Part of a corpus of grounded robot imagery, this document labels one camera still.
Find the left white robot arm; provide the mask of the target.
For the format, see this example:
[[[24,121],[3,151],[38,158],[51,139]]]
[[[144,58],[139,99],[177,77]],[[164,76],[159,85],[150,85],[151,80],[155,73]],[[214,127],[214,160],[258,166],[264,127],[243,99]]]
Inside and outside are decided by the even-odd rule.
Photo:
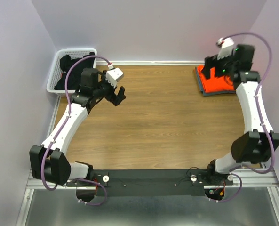
[[[124,77],[119,68],[99,71],[86,68],[76,91],[69,96],[66,110],[52,133],[41,145],[30,149],[32,176],[44,182],[65,185],[68,180],[77,180],[88,186],[93,180],[93,167],[82,162],[70,163],[66,158],[68,146],[80,124],[100,100],[105,98],[118,106],[125,98],[125,88],[115,93],[118,82]]]

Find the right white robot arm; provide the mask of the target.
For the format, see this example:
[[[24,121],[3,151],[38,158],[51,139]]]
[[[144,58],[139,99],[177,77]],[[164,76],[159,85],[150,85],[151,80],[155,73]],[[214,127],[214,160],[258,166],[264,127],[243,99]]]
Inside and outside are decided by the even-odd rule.
[[[261,77],[251,69],[255,48],[227,41],[218,46],[217,55],[206,57],[202,73],[209,79],[214,68],[216,77],[230,78],[242,109],[244,134],[232,143],[227,155],[209,163],[205,179],[212,185],[221,181],[222,175],[227,176],[243,166],[249,168],[273,160],[279,146],[279,133],[274,132],[264,108]]]

